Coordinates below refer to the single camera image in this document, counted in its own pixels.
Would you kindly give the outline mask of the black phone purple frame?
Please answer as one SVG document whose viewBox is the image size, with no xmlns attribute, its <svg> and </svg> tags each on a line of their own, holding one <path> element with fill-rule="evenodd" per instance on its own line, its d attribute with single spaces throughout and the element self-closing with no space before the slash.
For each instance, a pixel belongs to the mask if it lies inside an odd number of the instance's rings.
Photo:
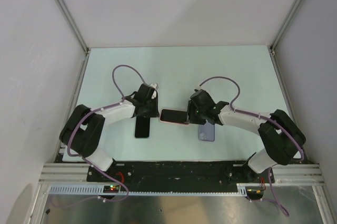
<svg viewBox="0 0 337 224">
<path fill-rule="evenodd" d="M 187 112 L 180 110 L 162 109 L 160 121 L 174 124 L 188 124 Z"/>
</svg>

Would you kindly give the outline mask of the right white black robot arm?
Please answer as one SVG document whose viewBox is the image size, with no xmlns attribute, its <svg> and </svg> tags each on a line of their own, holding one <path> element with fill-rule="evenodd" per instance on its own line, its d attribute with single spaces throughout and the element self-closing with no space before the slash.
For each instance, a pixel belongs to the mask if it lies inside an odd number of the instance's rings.
<svg viewBox="0 0 337 224">
<path fill-rule="evenodd" d="M 273 113 L 253 113 L 236 109 L 233 103 L 215 103 L 208 92 L 195 90 L 187 106 L 187 123 L 233 126 L 258 135 L 264 148 L 253 154 L 243 169 L 244 178 L 256 182 L 266 169 L 288 165 L 299 153 L 304 159 L 303 145 L 306 137 L 283 110 Z"/>
</svg>

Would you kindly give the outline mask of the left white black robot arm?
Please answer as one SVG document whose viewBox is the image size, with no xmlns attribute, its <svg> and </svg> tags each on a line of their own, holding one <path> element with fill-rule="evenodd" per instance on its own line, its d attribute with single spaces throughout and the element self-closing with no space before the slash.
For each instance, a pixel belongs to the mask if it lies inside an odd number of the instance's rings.
<svg viewBox="0 0 337 224">
<path fill-rule="evenodd" d="M 131 95 L 121 102 L 91 109 L 78 105 L 66 121 L 60 132 L 59 140 L 73 150 L 90 165 L 99 168 L 98 175 L 105 181 L 112 181 L 117 174 L 113 166 L 114 159 L 101 147 L 99 142 L 105 125 L 110 125 L 134 117 L 157 118 L 158 91 L 157 84 L 141 84 Z"/>
</svg>

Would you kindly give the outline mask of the lilac phone case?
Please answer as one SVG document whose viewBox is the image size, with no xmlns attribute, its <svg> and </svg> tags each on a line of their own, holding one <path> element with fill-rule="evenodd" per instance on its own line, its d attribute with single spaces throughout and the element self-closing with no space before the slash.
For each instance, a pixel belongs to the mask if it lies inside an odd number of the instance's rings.
<svg viewBox="0 0 337 224">
<path fill-rule="evenodd" d="M 215 141 L 215 125 L 206 122 L 204 125 L 199 125 L 199 140 L 203 142 Z"/>
</svg>

